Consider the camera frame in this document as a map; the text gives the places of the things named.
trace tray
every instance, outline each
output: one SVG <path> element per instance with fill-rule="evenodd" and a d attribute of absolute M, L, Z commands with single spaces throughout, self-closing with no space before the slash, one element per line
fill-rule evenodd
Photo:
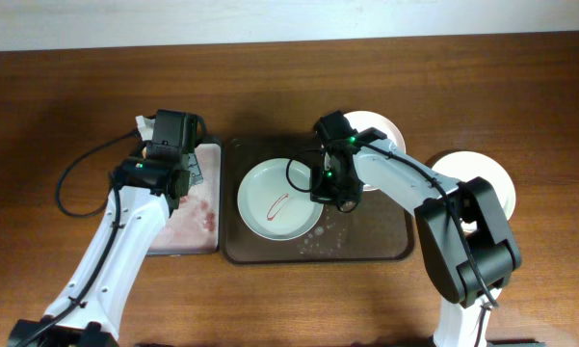
<path fill-rule="evenodd" d="M 305 235 L 288 241 L 265 239 L 240 217 L 237 194 L 244 176 L 257 164 L 319 147 L 314 137 L 237 138 L 224 146 L 221 174 L 221 250 L 235 264 L 402 260 L 415 246 L 413 221 L 380 191 L 364 192 L 352 213 L 325 205 L 321 218 Z M 317 157 L 299 158 L 307 166 Z"/>

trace white background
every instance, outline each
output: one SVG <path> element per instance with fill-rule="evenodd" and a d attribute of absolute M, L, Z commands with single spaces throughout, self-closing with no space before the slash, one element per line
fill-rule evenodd
<path fill-rule="evenodd" d="M 579 0 L 0 0 L 0 50 L 579 30 Z"/>

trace white plate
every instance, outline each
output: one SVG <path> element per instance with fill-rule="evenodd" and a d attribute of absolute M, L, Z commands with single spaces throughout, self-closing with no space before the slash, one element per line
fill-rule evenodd
<path fill-rule="evenodd" d="M 407 149 L 405 148 L 405 140 L 403 139 L 401 131 L 398 130 L 396 125 L 394 125 L 394 123 L 386 117 L 370 111 L 354 111 L 346 114 L 345 118 L 349 121 L 351 127 L 357 130 L 357 132 L 364 131 L 370 127 L 377 128 L 378 130 L 385 133 L 387 138 L 392 140 L 394 145 L 396 145 L 399 150 L 401 150 L 403 153 L 407 153 Z M 377 190 L 377 188 L 369 184 L 364 184 L 365 192 L 375 190 Z"/>
<path fill-rule="evenodd" d="M 433 170 L 446 176 L 455 177 L 466 182 L 477 176 L 487 180 L 494 188 L 497 198 L 509 220 L 516 206 L 516 191 L 510 175 L 499 163 L 481 153 L 458 151 L 439 159 Z M 475 223 L 462 223 L 465 231 L 475 231 Z"/>
<path fill-rule="evenodd" d="M 285 175 L 289 159 L 265 161 L 252 168 L 240 183 L 238 210 L 244 223 L 256 234 L 270 240 L 285 241 L 307 233 L 319 220 L 323 205 L 310 200 L 308 193 L 293 189 Z M 309 186 L 310 169 L 291 163 L 291 181 Z"/>

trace black cable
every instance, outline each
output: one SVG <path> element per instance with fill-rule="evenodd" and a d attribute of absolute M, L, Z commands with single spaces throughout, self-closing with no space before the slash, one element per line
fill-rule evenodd
<path fill-rule="evenodd" d="M 452 221 L 454 221 L 454 225 L 456 226 L 456 230 L 459 233 L 459 238 L 461 239 L 462 247 L 464 248 L 464 252 L 466 253 L 466 257 L 469 260 L 469 266 L 471 267 L 471 270 L 473 271 L 473 274 L 475 275 L 475 277 L 478 281 L 478 284 L 480 285 L 480 288 L 482 288 L 482 291 L 484 291 L 484 295 L 486 295 L 486 297 L 490 301 L 490 304 L 493 305 L 494 307 L 499 307 L 499 304 L 497 303 L 497 301 L 494 299 L 492 294 L 490 294 L 490 291 L 488 290 L 488 287 L 487 287 L 486 283 L 484 282 L 484 277 L 482 276 L 482 273 L 480 273 L 480 269 L 478 269 L 478 266 L 475 263 L 475 259 L 473 258 L 473 254 L 471 253 L 471 249 L 469 248 L 469 243 L 467 242 L 466 237 L 464 236 L 464 231 L 462 230 L 461 219 L 459 218 L 459 216 L 456 214 L 456 211 L 452 207 L 452 203 L 450 202 L 450 199 L 447 196 L 447 193 L 445 193 L 445 191 L 443 190 L 441 185 L 436 181 L 436 179 L 432 178 L 430 175 L 428 175 L 426 172 L 424 172 L 419 166 L 415 165 L 414 163 L 408 161 L 407 159 L 405 159 L 403 157 L 399 157 L 398 155 L 396 155 L 390 151 L 385 151 L 383 149 L 374 147 L 371 144 L 364 143 L 361 141 L 356 141 L 356 142 L 354 142 L 354 144 L 370 148 L 377 153 L 380 153 L 380 154 L 387 156 L 388 159 L 394 159 L 396 161 L 399 161 L 399 162 L 411 167 L 412 169 L 416 170 L 419 174 L 421 174 L 424 178 L 426 178 L 433 185 L 433 187 L 435 187 L 435 189 L 443 197 L 443 202 L 445 203 L 448 214 L 450 215 L 450 217 L 452 217 Z"/>
<path fill-rule="evenodd" d="M 116 198 L 116 212 L 115 212 L 116 217 L 114 218 L 114 222 L 112 224 L 112 232 L 109 235 L 109 239 L 107 240 L 107 244 L 105 245 L 105 249 L 103 250 L 102 255 L 98 259 L 98 262 L 96 262 L 96 266 L 94 267 L 92 274 L 88 278 L 88 281 L 86 282 L 86 284 L 82 288 L 81 292 L 79 292 L 79 295 L 77 295 L 77 297 L 71 301 L 70 305 L 68 305 L 68 307 L 65 308 L 64 311 L 59 313 L 57 316 L 51 318 L 50 320 L 46 321 L 41 327 L 39 327 L 33 333 L 31 333 L 30 336 L 28 336 L 28 338 L 19 342 L 15 347 L 27 346 L 29 343 L 31 343 L 31 342 L 35 341 L 37 338 L 39 338 L 48 329 L 51 329 L 58 322 L 60 322 L 62 319 L 64 319 L 66 316 L 68 316 L 77 307 L 81 306 L 82 301 L 86 297 L 86 294 L 88 294 L 88 292 L 90 291 L 90 288 L 92 288 L 92 285 L 96 281 L 96 278 L 98 277 L 98 274 L 100 273 L 100 270 L 102 269 L 103 264 L 105 263 L 105 260 L 107 259 L 107 256 L 109 255 L 109 252 L 112 249 L 112 246 L 114 245 L 114 241 L 116 240 L 116 236 L 118 235 L 121 204 L 120 204 L 120 199 L 119 199 L 118 188 L 112 184 L 112 190 L 114 191 L 114 196 Z"/>
<path fill-rule="evenodd" d="M 88 217 L 92 217 L 95 216 L 101 212 L 103 212 L 103 210 L 105 209 L 105 206 L 107 206 L 107 200 L 105 200 L 103 202 L 103 204 L 96 208 L 94 211 L 89 212 L 89 213 L 73 213 L 68 211 L 67 209 L 65 209 L 65 207 L 62 205 L 62 201 L 60 200 L 60 191 L 62 190 L 62 184 L 65 181 L 66 176 L 70 173 L 71 170 L 73 170 L 77 164 L 79 164 L 82 160 L 88 158 L 90 155 L 100 151 L 103 148 L 109 147 L 115 143 L 118 143 L 124 139 L 128 139 L 131 137 L 136 137 L 139 135 L 139 131 L 137 129 L 133 129 L 131 131 L 129 131 L 128 133 L 106 143 L 103 145 L 100 145 L 98 147 L 94 147 L 93 149 L 87 151 L 86 153 L 84 153 L 83 155 L 81 155 L 79 158 L 75 159 L 68 167 L 66 167 L 66 170 L 62 173 L 62 175 L 60 176 L 60 179 L 58 179 L 58 184 L 56 184 L 56 204 L 58 205 L 58 208 L 62 211 L 62 213 L 66 214 L 68 217 L 73 217 L 73 218 L 88 218 Z"/>
<path fill-rule="evenodd" d="M 321 183 L 324 181 L 324 179 L 322 177 L 320 177 L 319 181 L 317 182 L 317 184 L 315 184 L 315 186 L 313 188 L 302 189 L 302 188 L 297 187 L 295 184 L 293 184 L 293 182 L 289 178 L 289 167 L 291 167 L 291 163 L 293 163 L 293 161 L 296 160 L 296 158 L 298 158 L 298 156 L 300 156 L 304 153 L 315 152 L 315 151 L 318 152 L 321 156 L 324 156 L 324 154 L 325 154 L 325 152 L 322 148 L 312 148 L 312 149 L 305 149 L 305 150 L 299 151 L 296 154 L 294 154 L 291 158 L 289 158 L 289 162 L 287 163 L 287 170 L 285 171 L 285 175 L 287 176 L 287 182 L 289 182 L 289 185 L 293 189 L 297 190 L 298 192 L 310 193 L 310 192 L 314 191 L 315 189 L 319 188 L 321 186 Z"/>
<path fill-rule="evenodd" d="M 480 310 L 480 323 L 478 323 L 478 338 L 475 340 L 474 347 L 480 346 L 480 340 L 482 339 L 482 331 L 484 330 L 484 322 L 486 321 L 486 314 L 488 311 L 492 310 L 487 304 L 482 305 L 482 310 Z"/>

